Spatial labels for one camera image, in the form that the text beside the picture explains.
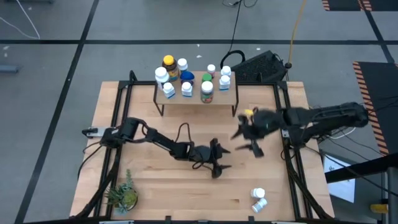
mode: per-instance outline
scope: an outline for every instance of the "gray floor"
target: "gray floor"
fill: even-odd
[[[93,0],[57,0],[54,4],[23,3],[42,39],[78,40]],[[290,39],[300,1],[259,0],[242,8],[236,39]],[[221,0],[100,0],[88,39],[230,39],[236,10]],[[398,40],[398,12],[372,12],[386,40]],[[17,4],[0,2],[0,16],[34,35]],[[26,39],[0,21],[0,39]],[[364,12],[326,12],[321,0],[308,0],[297,31],[300,40],[376,40]],[[388,46],[398,60],[398,46]],[[219,64],[229,45],[85,45],[52,139],[25,222],[66,218],[76,187],[76,172],[86,139],[80,131],[91,124],[100,84],[126,79],[133,69],[138,79],[153,80],[154,69],[166,54],[184,57],[191,70]],[[247,58],[272,50],[287,60],[288,45],[234,45]],[[13,223],[42,147],[76,45],[0,44],[0,63],[22,65],[17,75],[0,75],[0,217]],[[303,81],[308,101],[328,106],[362,102],[353,61],[386,62],[376,45],[295,45],[291,80]],[[235,65],[231,57],[226,64]],[[351,137],[377,149],[371,128],[357,129]],[[373,159],[379,156],[347,139],[336,140]],[[353,162],[362,158],[325,141],[320,147]],[[336,216],[343,220],[373,222],[368,204],[380,191],[358,182],[356,205],[333,199]]]

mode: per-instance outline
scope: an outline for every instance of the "wooden tabletop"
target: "wooden tabletop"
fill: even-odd
[[[117,86],[117,82],[103,82],[93,126],[109,126],[111,123]],[[290,82],[288,87],[291,105],[308,108],[303,83]],[[276,109],[272,87],[238,88],[238,114],[255,106]],[[243,138],[229,140],[238,127],[237,118],[230,116],[230,106],[175,105],[165,110],[161,117],[153,103],[153,92],[153,86],[133,86],[128,116],[145,120],[150,127],[171,139],[175,139],[181,123],[189,122],[196,145],[208,145],[212,138],[218,138],[219,143],[232,152],[219,159],[220,164],[232,165],[232,168],[224,170],[220,178],[212,179],[208,169],[193,170],[192,162],[176,161],[167,151],[153,144],[127,143],[123,146],[118,183],[126,180],[125,170],[130,169],[139,201],[127,215],[113,215],[113,219],[164,220],[165,216],[171,215],[172,220],[247,220],[248,216],[253,215],[257,221],[294,220],[286,165],[280,158],[280,132],[276,131],[259,141],[264,157],[256,159],[252,152],[234,150],[246,143]],[[90,139],[88,144],[98,140]],[[187,140],[184,127],[180,141]],[[307,145],[318,149],[314,140]],[[95,149],[89,148],[85,157]],[[104,152],[105,149],[95,154],[81,170],[71,215],[77,214],[97,190]],[[302,160],[309,191],[325,211],[334,216],[319,155],[302,149]],[[266,190],[268,201],[268,205],[258,214],[251,210],[256,201],[250,197],[250,190],[255,187]],[[297,192],[301,214],[305,217],[302,194],[298,188]]]
[[[160,105],[235,105],[236,104],[236,85],[235,72],[231,75],[231,84],[228,91],[220,91],[220,77],[221,73],[216,72],[213,83],[213,101],[211,103],[204,103],[201,100],[201,78],[206,72],[192,72],[195,76],[193,82],[192,97],[184,97],[181,94],[181,81],[172,82],[175,89],[175,96],[167,99],[163,91],[156,92],[156,102]]]

